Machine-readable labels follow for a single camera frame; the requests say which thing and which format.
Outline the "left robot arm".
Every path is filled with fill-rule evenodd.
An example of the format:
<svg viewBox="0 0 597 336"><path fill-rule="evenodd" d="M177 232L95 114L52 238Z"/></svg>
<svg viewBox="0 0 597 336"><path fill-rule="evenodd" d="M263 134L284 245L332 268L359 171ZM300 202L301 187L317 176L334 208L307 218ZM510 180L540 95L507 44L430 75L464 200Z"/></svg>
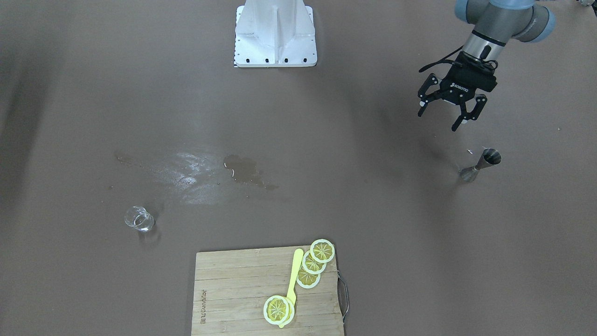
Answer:
<svg viewBox="0 0 597 336"><path fill-rule="evenodd" d="M452 124L456 131L461 123L476 120L487 102L486 93L497 86L495 70L498 57L510 40L524 43L543 41L554 30L556 17L535 0L458 0L455 15L473 25L464 45L436 62L420 69L424 72L438 64L450 64L444 78L430 74L417 92L418 116L436 100L460 108Z"/></svg>

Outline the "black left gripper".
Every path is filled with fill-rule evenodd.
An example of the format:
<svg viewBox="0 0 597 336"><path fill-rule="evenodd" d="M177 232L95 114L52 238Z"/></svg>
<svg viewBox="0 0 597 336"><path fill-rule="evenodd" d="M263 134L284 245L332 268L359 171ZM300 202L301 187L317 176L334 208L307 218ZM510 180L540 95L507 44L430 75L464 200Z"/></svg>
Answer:
<svg viewBox="0 0 597 336"><path fill-rule="evenodd" d="M427 105L435 100L440 99L460 106L461 113L451 127L453 132L456 132L463 121L478 119L487 103L487 97L484 94L475 97L476 90L480 89L488 93L494 90L497 86L494 73L498 67L497 60L478 60L463 51L458 53L455 60L448 59L455 53L452 52L441 60L420 68L419 72L424 72L439 64L451 66L442 79L431 73L417 92L420 99L418 117L422 117ZM468 112L465 103L473 98L475 98L475 106L471 112Z"/></svg>

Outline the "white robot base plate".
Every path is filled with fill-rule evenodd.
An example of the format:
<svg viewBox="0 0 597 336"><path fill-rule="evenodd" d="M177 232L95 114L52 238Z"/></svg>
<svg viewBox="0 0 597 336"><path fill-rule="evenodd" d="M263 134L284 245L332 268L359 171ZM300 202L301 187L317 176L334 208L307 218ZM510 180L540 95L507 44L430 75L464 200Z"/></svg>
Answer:
<svg viewBox="0 0 597 336"><path fill-rule="evenodd" d="M236 9L233 64L239 68L313 67L313 8L302 0L248 0Z"/></svg>

